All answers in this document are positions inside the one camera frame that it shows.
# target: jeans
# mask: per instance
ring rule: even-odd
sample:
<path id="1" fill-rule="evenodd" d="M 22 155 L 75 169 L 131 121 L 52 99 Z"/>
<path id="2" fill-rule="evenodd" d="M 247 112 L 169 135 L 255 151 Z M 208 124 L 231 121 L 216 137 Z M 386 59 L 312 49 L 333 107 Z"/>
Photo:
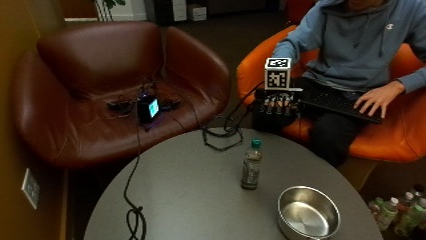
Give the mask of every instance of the jeans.
<path id="1" fill-rule="evenodd" d="M 303 89 L 326 88 L 308 78 L 293 79 L 292 83 Z M 301 106 L 300 110 L 301 116 L 313 120 L 308 148 L 333 167 L 340 167 L 348 159 L 350 144 L 368 122 L 315 106 Z"/>

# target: round gray table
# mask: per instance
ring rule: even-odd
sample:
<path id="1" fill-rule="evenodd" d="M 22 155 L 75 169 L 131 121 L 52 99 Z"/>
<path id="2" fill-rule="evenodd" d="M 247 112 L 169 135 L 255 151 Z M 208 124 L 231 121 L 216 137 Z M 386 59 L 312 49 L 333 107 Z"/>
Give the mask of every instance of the round gray table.
<path id="1" fill-rule="evenodd" d="M 340 172 L 307 148 L 268 133 L 244 129 L 244 143 L 225 152 L 204 145 L 201 131 L 180 135 L 140 156 L 128 196 L 144 207 L 147 240 L 284 240 L 277 201 L 291 186 L 322 191 L 341 212 L 336 240 L 382 239 L 358 192 Z M 259 188 L 240 187 L 243 159 L 253 137 L 263 140 Z M 215 138 L 221 147 L 237 141 Z M 108 186 L 86 231 L 86 240 L 129 239 L 123 192 L 135 161 Z"/>

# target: bottle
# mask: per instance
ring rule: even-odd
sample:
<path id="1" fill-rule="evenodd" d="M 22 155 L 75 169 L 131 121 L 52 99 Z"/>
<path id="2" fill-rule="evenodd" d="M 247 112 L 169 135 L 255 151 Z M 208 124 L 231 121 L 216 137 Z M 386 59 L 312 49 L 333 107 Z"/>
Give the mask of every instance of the bottle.
<path id="1" fill-rule="evenodd" d="M 381 213 L 384 206 L 384 199 L 381 197 L 374 198 L 368 204 L 370 212 L 373 214 L 374 219 L 377 219 L 378 214 Z"/>
<path id="2" fill-rule="evenodd" d="M 382 211 L 377 215 L 377 226 L 381 231 L 385 231 L 398 214 L 398 199 L 392 197 L 389 201 L 385 202 Z"/>
<path id="3" fill-rule="evenodd" d="M 409 208 L 413 204 L 413 198 L 414 195 L 412 192 L 406 192 L 404 197 L 398 198 L 398 214 L 393 220 L 393 224 L 397 224 L 400 222 L 402 215 L 409 211 Z"/>
<path id="4" fill-rule="evenodd" d="M 425 195 L 425 187 L 422 184 L 417 183 L 410 189 L 410 192 L 414 195 L 413 202 L 418 201 Z"/>
<path id="5" fill-rule="evenodd" d="M 401 221 L 394 228 L 398 237 L 409 238 L 414 228 L 421 223 L 426 214 L 426 199 L 421 198 L 418 202 L 409 208 L 406 214 L 402 215 Z"/>
<path id="6" fill-rule="evenodd" d="M 248 190 L 257 188 L 263 160 L 261 144 L 260 139 L 253 139 L 252 145 L 245 151 L 241 187 Z"/>
<path id="7" fill-rule="evenodd" d="M 426 239 L 426 218 L 417 225 L 412 233 L 412 240 L 425 240 Z"/>

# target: person's hand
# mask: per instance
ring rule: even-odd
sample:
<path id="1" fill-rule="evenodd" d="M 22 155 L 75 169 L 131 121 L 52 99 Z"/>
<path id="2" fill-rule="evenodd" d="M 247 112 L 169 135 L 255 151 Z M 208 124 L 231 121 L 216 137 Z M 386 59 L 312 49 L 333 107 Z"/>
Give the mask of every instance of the person's hand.
<path id="1" fill-rule="evenodd" d="M 392 81 L 380 88 L 372 89 L 357 100 L 354 108 L 361 113 L 373 116 L 374 112 L 381 109 L 381 117 L 386 117 L 386 109 L 396 97 L 405 92 L 405 87 L 400 81 Z"/>

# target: floor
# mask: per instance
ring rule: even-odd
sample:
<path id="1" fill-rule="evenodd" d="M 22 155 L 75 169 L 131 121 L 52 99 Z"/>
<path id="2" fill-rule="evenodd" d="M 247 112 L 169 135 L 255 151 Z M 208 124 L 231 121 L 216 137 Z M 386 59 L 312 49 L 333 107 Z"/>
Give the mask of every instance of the floor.
<path id="1" fill-rule="evenodd" d="M 200 39 L 228 64 L 233 76 L 233 93 L 225 113 L 231 112 L 239 102 L 235 83 L 239 63 L 257 44 L 284 28 L 284 23 L 283 12 L 260 11 L 209 16 L 207 21 L 175 25 Z M 243 125 L 251 127 L 251 121 L 247 120 Z M 108 166 L 71 172 L 68 240 L 83 240 L 92 209 L 121 167 Z M 376 196 L 385 199 L 400 197 L 416 183 L 426 186 L 426 159 L 408 164 L 382 163 L 373 171 L 360 194 L 365 201 Z M 384 239 L 397 238 L 392 231 L 385 231 Z"/>

